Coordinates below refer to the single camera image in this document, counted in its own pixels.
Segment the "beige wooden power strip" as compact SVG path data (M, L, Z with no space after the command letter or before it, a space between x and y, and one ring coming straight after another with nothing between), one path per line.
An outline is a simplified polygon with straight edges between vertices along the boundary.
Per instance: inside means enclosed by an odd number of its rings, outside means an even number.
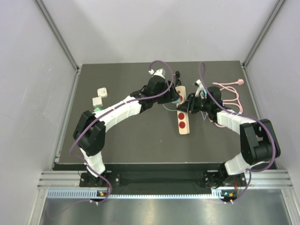
M185 86L177 86L175 87L175 89L180 96L180 102L176 105L178 107L181 106L181 104L183 104L187 99L186 88ZM188 113L177 110L177 119L178 119L179 134L180 135L189 134L190 129L189 129Z

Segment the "white square plug adapter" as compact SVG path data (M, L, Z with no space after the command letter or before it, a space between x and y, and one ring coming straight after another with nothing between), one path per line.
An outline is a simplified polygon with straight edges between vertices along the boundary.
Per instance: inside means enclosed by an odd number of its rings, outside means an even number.
M107 95L108 95L107 88L105 88L105 87L99 88L99 89L97 90L97 95L98 95L98 97L106 98Z

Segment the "green plug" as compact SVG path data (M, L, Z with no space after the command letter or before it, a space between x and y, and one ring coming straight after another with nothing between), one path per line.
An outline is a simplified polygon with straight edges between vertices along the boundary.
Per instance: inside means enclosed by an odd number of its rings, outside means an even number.
M103 110L103 108L102 107L96 107L95 109L94 109L94 112L96 113L96 112L99 112L99 111L102 111Z

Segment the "white cube charger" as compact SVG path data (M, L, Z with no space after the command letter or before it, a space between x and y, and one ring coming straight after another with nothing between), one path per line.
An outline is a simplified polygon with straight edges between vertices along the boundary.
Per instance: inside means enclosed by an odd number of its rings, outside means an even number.
M94 97L92 99L92 104L93 104L94 108L102 107L103 106L102 98L101 97Z

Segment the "teal plug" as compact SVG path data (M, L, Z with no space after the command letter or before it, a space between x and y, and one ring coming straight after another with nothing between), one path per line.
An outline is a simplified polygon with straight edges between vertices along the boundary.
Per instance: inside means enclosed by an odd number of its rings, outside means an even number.
M181 98L178 98L177 100L172 101L172 104L179 104L181 102Z

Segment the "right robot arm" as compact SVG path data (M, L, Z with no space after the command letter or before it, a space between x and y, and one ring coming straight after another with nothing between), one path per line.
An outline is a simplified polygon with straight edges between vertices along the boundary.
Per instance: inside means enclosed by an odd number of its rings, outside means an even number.
M271 121L244 117L226 107L219 87L210 86L198 93L190 93L177 106L177 110L192 114L207 113L214 123L240 136L240 153L218 167L219 182L223 185L231 185L236 180L236 175L261 163L272 163L281 155Z

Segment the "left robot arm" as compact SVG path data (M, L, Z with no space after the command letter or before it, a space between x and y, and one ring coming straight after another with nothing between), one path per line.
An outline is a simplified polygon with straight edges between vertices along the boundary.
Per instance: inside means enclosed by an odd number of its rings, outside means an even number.
M162 105L178 100L180 97L173 80L153 75L148 84L119 103L98 112L83 112L73 133L75 142L70 150L76 145L80 148L91 182L96 186L106 182L101 151L109 129L129 117L143 113L155 103Z

